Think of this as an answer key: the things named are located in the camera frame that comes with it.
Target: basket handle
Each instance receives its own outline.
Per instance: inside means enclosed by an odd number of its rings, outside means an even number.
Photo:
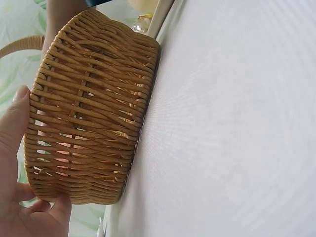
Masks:
[[[45,36],[28,36],[18,39],[0,49],[0,58],[20,50],[37,49],[42,50]]]

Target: fingernail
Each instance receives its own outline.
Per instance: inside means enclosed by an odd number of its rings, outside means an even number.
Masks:
[[[28,90],[29,90],[29,89],[27,88],[27,86],[22,86],[22,87],[20,87],[20,88],[16,91],[16,93],[15,93],[15,95],[14,95],[14,97],[13,97],[13,102],[17,102],[17,101],[23,99],[24,96],[28,93]]]

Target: tan wicker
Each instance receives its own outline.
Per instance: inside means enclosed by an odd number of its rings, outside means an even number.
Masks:
[[[25,166],[36,196],[113,204],[148,105],[159,44],[96,10],[56,36],[30,96]]]
[[[25,49],[42,50],[45,36],[29,36],[8,44],[6,47],[0,49],[0,58],[14,53],[16,51]]]

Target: white fabric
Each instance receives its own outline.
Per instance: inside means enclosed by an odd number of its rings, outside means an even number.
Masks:
[[[315,12],[186,1],[111,236],[316,236]]]

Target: finger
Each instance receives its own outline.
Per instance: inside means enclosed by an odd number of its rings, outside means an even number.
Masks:
[[[29,121],[29,95],[26,86],[18,89],[12,105],[0,120],[0,154],[16,155],[18,152]]]
[[[71,201],[67,195],[60,195],[49,213],[63,226],[67,226],[71,214]]]
[[[47,212],[50,209],[50,203],[43,200],[38,200],[29,207],[32,212]]]
[[[14,102],[0,119],[0,201],[11,201],[18,176],[16,153],[29,120],[29,95],[26,86],[21,87]]]
[[[35,198],[35,194],[33,193],[31,186],[29,184],[16,183],[15,191],[13,195],[13,201],[21,202],[28,201]]]

